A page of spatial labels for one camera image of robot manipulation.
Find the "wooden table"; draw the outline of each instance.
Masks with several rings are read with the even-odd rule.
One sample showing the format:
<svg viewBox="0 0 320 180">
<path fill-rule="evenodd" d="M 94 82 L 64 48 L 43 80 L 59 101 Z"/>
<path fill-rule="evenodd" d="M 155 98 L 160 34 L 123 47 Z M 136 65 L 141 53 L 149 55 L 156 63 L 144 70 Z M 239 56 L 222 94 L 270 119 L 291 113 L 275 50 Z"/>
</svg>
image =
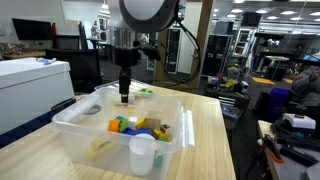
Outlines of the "wooden table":
<svg viewBox="0 0 320 180">
<path fill-rule="evenodd" d="M 272 138 L 274 137 L 274 134 L 270 130 L 271 123 L 265 122 L 265 121 L 258 121 L 258 131 L 260 137 L 263 137 L 265 134 L 269 134 Z M 320 153 L 301 149 L 301 148 L 295 148 L 298 151 L 306 152 L 312 156 L 315 156 L 316 159 L 320 159 Z M 269 169 L 271 171 L 272 177 L 274 180 L 277 179 L 308 179 L 307 178 L 307 168 L 289 158 L 286 156 L 282 156 L 282 159 L 284 160 L 284 163 L 276 163 L 272 160 L 270 156 L 269 149 L 265 150 L 266 157 L 268 160 Z"/>
<path fill-rule="evenodd" d="M 217 99 L 150 86 L 193 113 L 195 147 L 172 155 L 167 179 L 236 179 Z M 60 133 L 44 126 L 0 149 L 0 179 L 137 179 L 72 163 Z"/>
<path fill-rule="evenodd" d="M 3 55 L 4 59 L 21 59 L 21 58 L 28 58 L 28 57 L 44 57 L 46 56 L 45 51 L 34 51 L 29 53 L 24 53 L 21 55 L 18 54 L 12 54 L 12 55 Z"/>
</svg>

